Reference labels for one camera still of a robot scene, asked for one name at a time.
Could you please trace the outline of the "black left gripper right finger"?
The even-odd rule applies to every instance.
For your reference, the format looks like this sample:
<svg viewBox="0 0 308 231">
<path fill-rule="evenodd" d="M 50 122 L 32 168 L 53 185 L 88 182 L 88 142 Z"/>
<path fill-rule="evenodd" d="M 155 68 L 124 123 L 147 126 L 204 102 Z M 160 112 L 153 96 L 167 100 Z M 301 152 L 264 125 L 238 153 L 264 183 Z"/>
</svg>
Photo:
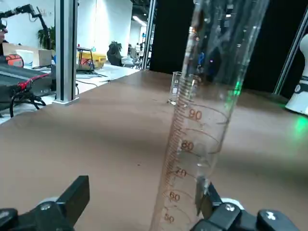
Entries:
<svg viewBox="0 0 308 231">
<path fill-rule="evenodd" d="M 195 204 L 202 214 L 192 231 L 297 231 L 298 227 L 282 212 L 261 209 L 254 216 L 235 200 L 223 201 L 212 183 L 197 178 Z"/>
</svg>

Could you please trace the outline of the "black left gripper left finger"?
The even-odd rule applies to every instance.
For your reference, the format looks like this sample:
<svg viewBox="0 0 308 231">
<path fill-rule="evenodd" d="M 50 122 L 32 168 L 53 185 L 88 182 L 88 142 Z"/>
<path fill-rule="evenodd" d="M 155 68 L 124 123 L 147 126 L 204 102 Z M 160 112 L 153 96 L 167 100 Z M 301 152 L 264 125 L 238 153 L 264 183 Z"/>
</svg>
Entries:
<svg viewBox="0 0 308 231">
<path fill-rule="evenodd" d="M 19 214 L 15 208 L 0 210 L 2 231 L 73 231 L 90 201 L 89 176 L 78 176 L 55 200 L 40 203 Z"/>
</svg>

